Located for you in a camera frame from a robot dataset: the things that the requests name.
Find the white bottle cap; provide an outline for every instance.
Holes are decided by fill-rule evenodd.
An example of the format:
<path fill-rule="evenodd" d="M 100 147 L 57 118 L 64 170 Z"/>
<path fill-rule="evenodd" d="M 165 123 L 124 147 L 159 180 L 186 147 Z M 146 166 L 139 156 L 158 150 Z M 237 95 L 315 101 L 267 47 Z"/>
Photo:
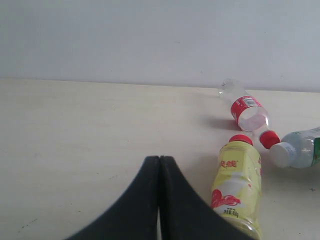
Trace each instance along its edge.
<path fill-rule="evenodd" d="M 270 159 L 280 168 L 291 166 L 296 155 L 295 148 L 287 142 L 277 143 L 270 148 Z"/>

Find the red bottle label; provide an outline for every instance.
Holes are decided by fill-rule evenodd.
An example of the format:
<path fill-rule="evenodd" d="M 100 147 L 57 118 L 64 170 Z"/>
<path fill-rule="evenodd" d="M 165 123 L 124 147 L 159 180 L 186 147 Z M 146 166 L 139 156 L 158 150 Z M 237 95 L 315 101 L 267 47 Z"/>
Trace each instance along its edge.
<path fill-rule="evenodd" d="M 239 117 L 244 110 L 254 106 L 262 107 L 260 102 L 258 102 L 253 96 L 243 96 L 236 100 L 231 106 L 231 114 L 236 123 L 238 123 Z"/>

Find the red heart graphic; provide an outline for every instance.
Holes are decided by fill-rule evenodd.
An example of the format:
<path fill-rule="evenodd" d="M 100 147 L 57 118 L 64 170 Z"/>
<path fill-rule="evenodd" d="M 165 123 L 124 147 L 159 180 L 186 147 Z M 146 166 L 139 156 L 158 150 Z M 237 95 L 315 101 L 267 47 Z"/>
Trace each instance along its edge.
<path fill-rule="evenodd" d="M 212 192 L 211 208 L 213 209 L 220 207 L 222 205 L 236 206 L 237 204 L 241 204 L 241 201 L 235 196 L 232 196 L 232 195 L 222 196 L 221 191 L 218 189 L 215 189 Z"/>
<path fill-rule="evenodd" d="M 212 192 L 211 208 L 216 208 L 222 200 L 222 193 L 220 190 L 215 189 Z"/>

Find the yellow plastic bottle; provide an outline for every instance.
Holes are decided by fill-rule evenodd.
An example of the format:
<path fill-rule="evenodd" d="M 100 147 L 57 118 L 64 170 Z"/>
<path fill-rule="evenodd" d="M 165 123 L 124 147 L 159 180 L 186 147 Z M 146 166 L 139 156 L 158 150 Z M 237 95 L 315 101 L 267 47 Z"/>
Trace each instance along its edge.
<path fill-rule="evenodd" d="M 261 157 L 245 135 L 233 136 L 218 157 L 211 208 L 255 240 L 262 239 L 258 223 L 261 199 Z"/>

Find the empty water bottle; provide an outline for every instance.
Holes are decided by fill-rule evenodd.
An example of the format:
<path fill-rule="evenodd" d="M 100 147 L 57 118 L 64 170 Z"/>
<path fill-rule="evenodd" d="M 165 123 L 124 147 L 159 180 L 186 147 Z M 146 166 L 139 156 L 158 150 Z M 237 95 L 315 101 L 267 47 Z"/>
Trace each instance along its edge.
<path fill-rule="evenodd" d="M 240 81 L 226 79 L 218 93 L 229 103 L 231 114 L 243 131 L 252 132 L 266 149 L 280 142 L 277 134 L 270 130 L 271 123 L 267 110 L 246 92 Z"/>
<path fill-rule="evenodd" d="M 320 127 L 285 135 L 280 143 L 271 147 L 270 158 L 281 168 L 302 169 L 319 163 Z"/>

